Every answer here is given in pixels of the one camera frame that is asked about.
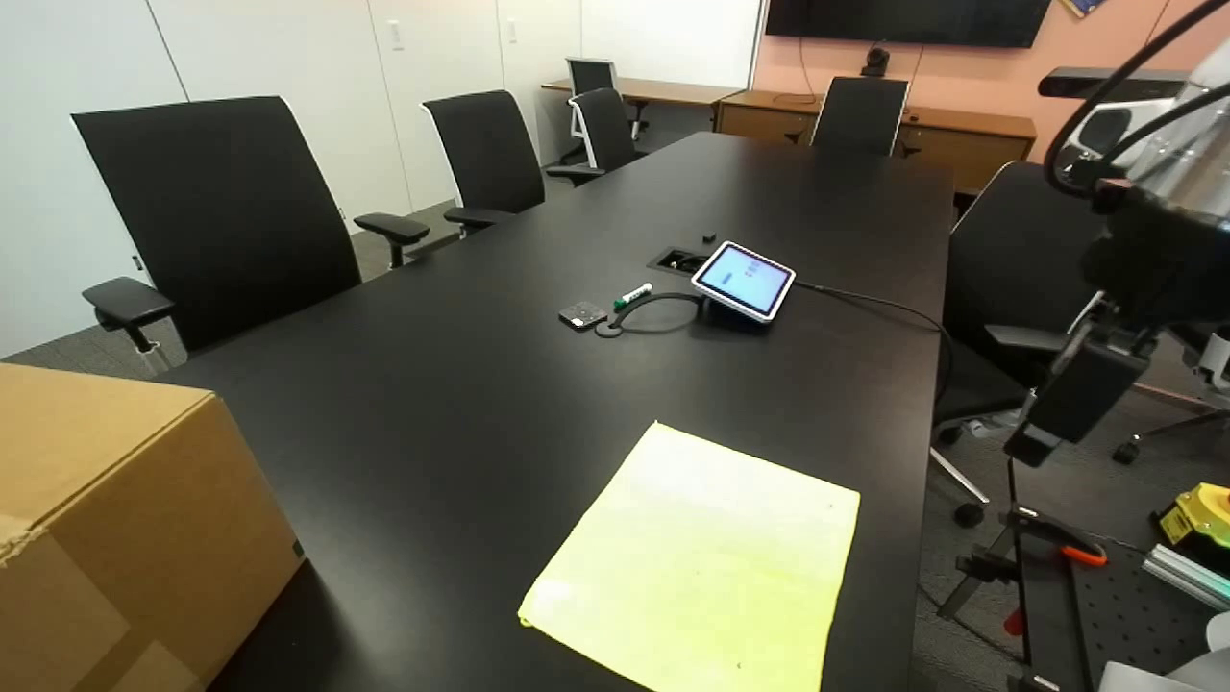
cabinet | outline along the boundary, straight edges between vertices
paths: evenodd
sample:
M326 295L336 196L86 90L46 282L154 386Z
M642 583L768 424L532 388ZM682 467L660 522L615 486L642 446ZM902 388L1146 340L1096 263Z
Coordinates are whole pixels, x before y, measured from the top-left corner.
M811 145L822 101L798 91L734 91L719 101L714 129ZM1000 167L1029 158L1036 124L993 112L907 108L900 153L954 172L954 190L977 196Z

tablet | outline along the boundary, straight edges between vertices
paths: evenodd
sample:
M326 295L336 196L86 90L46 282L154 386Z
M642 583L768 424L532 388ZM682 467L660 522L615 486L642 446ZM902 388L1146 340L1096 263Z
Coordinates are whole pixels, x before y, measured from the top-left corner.
M773 323L784 295L795 285L795 268L752 254L740 244L724 244L696 274L692 285L728 305L729 313L752 318L752 323Z

brown cardboard box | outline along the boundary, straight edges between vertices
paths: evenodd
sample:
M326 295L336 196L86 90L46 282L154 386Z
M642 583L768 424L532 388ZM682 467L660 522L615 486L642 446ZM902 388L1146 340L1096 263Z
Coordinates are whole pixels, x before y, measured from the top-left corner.
M212 393L0 364L0 687L205 687L299 566Z

sheet of paper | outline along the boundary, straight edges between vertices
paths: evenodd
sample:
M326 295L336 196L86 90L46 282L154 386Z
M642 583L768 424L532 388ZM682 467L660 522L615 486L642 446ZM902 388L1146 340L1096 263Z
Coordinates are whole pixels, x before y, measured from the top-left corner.
M520 619L647 683L816 692L856 493L654 424Z

